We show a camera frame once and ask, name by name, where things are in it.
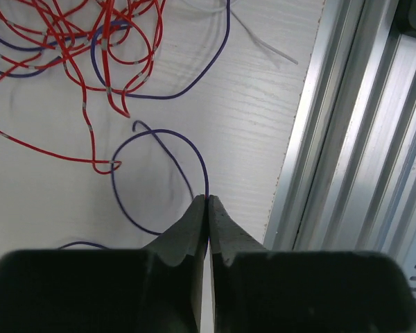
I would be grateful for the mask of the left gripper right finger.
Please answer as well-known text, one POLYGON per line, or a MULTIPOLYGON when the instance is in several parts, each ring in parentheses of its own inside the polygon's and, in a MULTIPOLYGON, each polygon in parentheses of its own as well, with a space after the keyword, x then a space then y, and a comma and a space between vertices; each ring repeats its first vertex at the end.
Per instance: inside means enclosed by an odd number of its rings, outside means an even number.
POLYGON ((416 332, 397 263, 371 251, 265 249, 208 204, 216 332, 416 332))

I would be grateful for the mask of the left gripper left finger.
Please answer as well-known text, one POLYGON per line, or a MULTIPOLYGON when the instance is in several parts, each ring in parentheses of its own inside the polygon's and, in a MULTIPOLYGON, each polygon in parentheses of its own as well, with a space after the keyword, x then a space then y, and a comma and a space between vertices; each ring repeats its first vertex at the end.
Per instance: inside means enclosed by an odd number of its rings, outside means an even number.
POLYGON ((0 332, 199 332, 207 202, 140 249, 15 250, 0 259, 0 332))

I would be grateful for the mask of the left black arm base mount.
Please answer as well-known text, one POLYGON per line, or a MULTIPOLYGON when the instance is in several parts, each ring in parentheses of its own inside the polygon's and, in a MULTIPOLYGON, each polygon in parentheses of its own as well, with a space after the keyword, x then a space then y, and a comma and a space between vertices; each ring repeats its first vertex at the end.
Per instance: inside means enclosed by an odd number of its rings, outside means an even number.
POLYGON ((400 0, 394 21, 401 33, 416 35, 416 0, 400 0))

